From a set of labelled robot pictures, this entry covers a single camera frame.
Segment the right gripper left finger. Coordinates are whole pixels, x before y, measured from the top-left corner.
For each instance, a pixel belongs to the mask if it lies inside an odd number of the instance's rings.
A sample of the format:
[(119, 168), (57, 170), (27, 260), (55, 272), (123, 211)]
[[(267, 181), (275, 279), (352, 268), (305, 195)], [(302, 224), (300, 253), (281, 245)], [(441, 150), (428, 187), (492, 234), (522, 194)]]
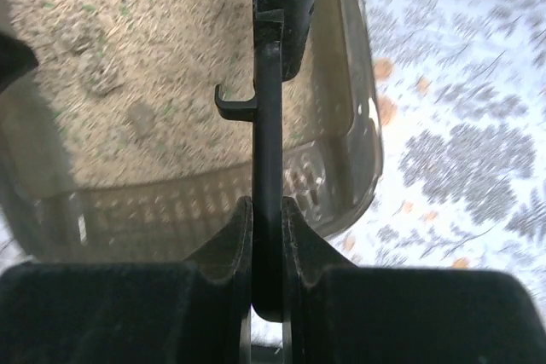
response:
[(253, 211), (173, 263), (22, 263), (1, 277), (4, 363), (248, 363)]

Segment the black litter scoop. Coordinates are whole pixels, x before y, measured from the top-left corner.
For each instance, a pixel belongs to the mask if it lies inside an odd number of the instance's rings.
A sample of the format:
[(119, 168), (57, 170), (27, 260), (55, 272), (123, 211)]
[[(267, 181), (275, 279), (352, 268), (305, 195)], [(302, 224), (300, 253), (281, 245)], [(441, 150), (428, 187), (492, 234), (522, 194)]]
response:
[(253, 125), (252, 304), (283, 320), (282, 85), (298, 73), (316, 0), (253, 0), (253, 98), (214, 97), (222, 118)]

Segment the brown plastic litter box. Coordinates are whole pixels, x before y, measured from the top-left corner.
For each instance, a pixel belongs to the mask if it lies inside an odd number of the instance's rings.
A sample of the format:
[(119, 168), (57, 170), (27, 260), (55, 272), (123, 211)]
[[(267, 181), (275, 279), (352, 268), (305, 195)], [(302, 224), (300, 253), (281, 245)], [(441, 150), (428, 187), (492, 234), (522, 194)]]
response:
[[(186, 257), (249, 195), (252, 0), (1, 0), (38, 69), (1, 97), (1, 259)], [(138, 138), (135, 101), (154, 110)], [(316, 0), (282, 86), (283, 193), (319, 234), (347, 230), (382, 172), (363, 0)]]

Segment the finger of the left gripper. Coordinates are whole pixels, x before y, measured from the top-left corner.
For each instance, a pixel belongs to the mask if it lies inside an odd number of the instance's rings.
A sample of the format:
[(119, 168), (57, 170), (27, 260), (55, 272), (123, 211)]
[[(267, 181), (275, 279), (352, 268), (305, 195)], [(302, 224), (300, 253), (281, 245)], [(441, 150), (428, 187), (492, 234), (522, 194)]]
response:
[(38, 67), (38, 59), (31, 47), (6, 33), (0, 41), (0, 90), (5, 91), (14, 81)]

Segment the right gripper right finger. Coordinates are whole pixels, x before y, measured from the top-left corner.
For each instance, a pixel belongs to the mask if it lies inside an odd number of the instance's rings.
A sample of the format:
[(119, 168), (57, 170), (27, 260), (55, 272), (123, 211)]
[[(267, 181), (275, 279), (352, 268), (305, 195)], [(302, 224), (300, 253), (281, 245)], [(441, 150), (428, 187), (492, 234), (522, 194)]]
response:
[(492, 270), (359, 267), (282, 207), (286, 363), (533, 363), (536, 310)]

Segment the grey litter clump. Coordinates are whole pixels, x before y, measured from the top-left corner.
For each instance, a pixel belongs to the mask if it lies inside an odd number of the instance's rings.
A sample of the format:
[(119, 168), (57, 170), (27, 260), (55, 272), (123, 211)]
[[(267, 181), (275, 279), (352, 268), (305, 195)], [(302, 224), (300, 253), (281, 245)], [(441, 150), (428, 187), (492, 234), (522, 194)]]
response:
[(135, 101), (127, 110), (127, 117), (138, 138), (149, 137), (154, 130), (154, 110), (142, 101)]

